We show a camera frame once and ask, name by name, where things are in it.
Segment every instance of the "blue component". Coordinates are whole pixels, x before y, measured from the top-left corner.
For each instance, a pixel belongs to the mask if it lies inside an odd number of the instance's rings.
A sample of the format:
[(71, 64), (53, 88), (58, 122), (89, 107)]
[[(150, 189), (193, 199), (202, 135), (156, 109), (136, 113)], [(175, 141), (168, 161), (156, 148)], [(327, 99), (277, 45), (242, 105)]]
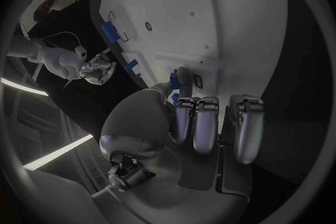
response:
[(124, 69), (126, 70), (126, 72), (129, 72), (129, 71), (131, 71), (132, 70), (132, 68), (134, 67), (134, 66), (136, 66), (138, 64), (138, 62), (137, 62), (137, 60), (133, 60), (133, 61), (131, 61), (129, 64), (127, 64), (125, 67), (124, 67)]
[(115, 27), (112, 25), (110, 21), (105, 22), (101, 26), (101, 29), (112, 44), (116, 42), (118, 39), (120, 39), (120, 36), (116, 32)]
[(181, 88), (177, 72), (170, 74), (170, 83), (173, 90), (179, 90)]
[(174, 104), (174, 106), (177, 106), (178, 105), (178, 101), (179, 101), (179, 94), (173, 94), (172, 95), (172, 100), (173, 100), (173, 104)]

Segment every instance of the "white robot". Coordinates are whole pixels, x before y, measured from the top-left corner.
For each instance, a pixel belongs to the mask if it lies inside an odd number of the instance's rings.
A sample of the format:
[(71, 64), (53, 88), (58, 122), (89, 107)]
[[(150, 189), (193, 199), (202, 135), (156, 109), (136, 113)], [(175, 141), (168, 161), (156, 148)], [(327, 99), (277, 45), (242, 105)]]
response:
[(32, 63), (44, 63), (51, 73), (61, 78), (70, 81), (84, 78), (96, 85), (108, 81), (116, 67), (116, 63), (103, 53), (87, 62), (87, 51), (81, 45), (72, 52), (58, 47), (50, 48), (42, 39), (29, 40), (19, 35), (13, 36), (7, 56), (27, 58)]

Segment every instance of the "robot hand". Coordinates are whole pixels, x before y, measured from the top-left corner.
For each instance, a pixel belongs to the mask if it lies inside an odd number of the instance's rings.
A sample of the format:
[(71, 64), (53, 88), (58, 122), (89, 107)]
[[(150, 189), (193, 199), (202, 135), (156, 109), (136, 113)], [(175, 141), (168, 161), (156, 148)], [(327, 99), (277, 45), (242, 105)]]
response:
[(116, 62), (111, 62), (108, 56), (99, 53), (81, 66), (79, 76), (91, 84), (103, 85), (113, 76), (115, 67)]

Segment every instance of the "fluorescent light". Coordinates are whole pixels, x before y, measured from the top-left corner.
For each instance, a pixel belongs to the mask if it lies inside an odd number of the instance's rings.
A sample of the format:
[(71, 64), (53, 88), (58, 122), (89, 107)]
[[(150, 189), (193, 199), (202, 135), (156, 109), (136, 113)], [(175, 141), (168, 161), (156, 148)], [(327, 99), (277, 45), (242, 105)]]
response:
[(16, 83), (11, 82), (9, 80), (6, 80), (4, 78), (1, 78), (1, 82), (8, 85), (8, 86), (11, 86), (11, 87), (14, 87), (14, 88), (19, 88), (20, 90), (23, 90), (23, 91), (28, 91), (28, 92), (32, 92), (34, 94), (41, 94), (41, 95), (48, 96), (48, 94), (46, 94), (46, 92), (44, 92), (44, 91), (34, 90), (33, 88), (28, 88), (28, 87), (16, 84)]
[(93, 136), (91, 134), (89, 134), (88, 136), (86, 137), (83, 137), (65, 147), (62, 147), (61, 149), (59, 150), (56, 150), (55, 152), (53, 153), (50, 153), (42, 158), (39, 158), (38, 160), (36, 161), (33, 161), (27, 165), (24, 165), (23, 168), (27, 169), (27, 170), (30, 170), (30, 171), (34, 171), (36, 170), (37, 168), (47, 164), (48, 162), (52, 161), (52, 160), (55, 160), (57, 157), (63, 155), (64, 153), (67, 153), (68, 151), (72, 150), (73, 148), (79, 146), (80, 144), (84, 143), (85, 141), (89, 140), (90, 138), (92, 138)]

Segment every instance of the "round hole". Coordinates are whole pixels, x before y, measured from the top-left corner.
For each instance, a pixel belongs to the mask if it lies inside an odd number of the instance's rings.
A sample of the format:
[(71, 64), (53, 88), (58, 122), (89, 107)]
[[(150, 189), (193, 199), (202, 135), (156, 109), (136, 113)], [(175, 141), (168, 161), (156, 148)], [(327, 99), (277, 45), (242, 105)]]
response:
[(152, 26), (148, 22), (146, 22), (146, 28), (148, 31), (152, 31)]

